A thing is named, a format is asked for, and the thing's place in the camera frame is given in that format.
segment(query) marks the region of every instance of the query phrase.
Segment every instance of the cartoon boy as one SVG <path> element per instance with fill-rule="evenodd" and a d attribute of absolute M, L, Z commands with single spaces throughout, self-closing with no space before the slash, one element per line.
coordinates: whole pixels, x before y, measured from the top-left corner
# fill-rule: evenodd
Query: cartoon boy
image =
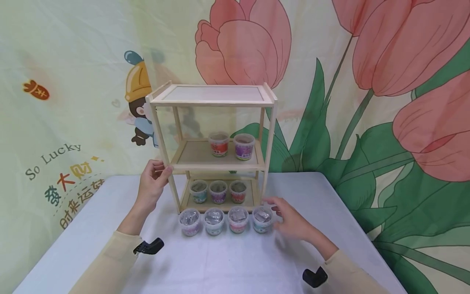
<path fill-rule="evenodd" d="M 134 65 L 127 75 L 125 85 L 125 99 L 129 103 L 131 114 L 135 116 L 135 136 L 131 141 L 137 146 L 142 146 L 149 137 L 152 137 L 153 146 L 158 147 L 157 136 L 150 120 L 150 106 L 145 102 L 145 96 L 152 92 L 147 68 L 142 57 L 134 51 L 124 53 L 124 58 Z"/>

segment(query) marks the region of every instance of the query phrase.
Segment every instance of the beige sleeve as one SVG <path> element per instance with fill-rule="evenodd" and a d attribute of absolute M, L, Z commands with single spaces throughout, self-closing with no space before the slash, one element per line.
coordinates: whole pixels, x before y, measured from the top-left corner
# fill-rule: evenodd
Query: beige sleeve
<path fill-rule="evenodd" d="M 137 255 L 133 251 L 140 243 L 142 243 L 140 236 L 114 232 L 69 293 L 121 293 L 129 271 L 137 260 Z"/>
<path fill-rule="evenodd" d="M 328 275 L 324 284 L 329 289 L 328 293 L 389 293 L 341 250 L 336 251 L 322 267 Z"/>

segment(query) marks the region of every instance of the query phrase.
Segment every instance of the person's left hand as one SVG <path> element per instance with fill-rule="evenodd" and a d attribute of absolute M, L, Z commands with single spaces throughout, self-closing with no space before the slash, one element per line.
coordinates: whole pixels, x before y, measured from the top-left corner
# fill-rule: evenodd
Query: person's left hand
<path fill-rule="evenodd" d="M 162 161 L 149 160 L 141 174 L 139 192 L 134 207 L 148 213 L 152 212 L 157 206 L 157 201 L 160 199 L 163 188 L 168 183 L 172 172 L 172 166 L 165 168 Z"/>

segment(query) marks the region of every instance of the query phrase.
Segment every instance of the backdrop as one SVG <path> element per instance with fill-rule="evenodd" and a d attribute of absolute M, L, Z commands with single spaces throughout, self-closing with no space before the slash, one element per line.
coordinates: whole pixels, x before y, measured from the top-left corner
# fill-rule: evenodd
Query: backdrop
<path fill-rule="evenodd" d="M 143 97 L 171 79 L 266 82 L 271 171 L 322 172 L 409 293 L 469 293 L 469 16 L 469 0 L 4 1 L 1 291 L 108 176 L 158 156 Z M 186 136 L 257 134 L 256 111 L 180 111 Z"/>

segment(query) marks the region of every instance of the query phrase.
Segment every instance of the yellow hat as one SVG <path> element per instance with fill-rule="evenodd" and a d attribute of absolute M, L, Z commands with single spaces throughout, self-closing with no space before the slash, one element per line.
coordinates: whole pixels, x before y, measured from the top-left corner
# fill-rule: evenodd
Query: yellow hat
<path fill-rule="evenodd" d="M 145 97 L 152 92 L 149 75 L 143 61 L 136 64 L 129 74 L 125 83 L 125 99 L 130 103 Z"/>

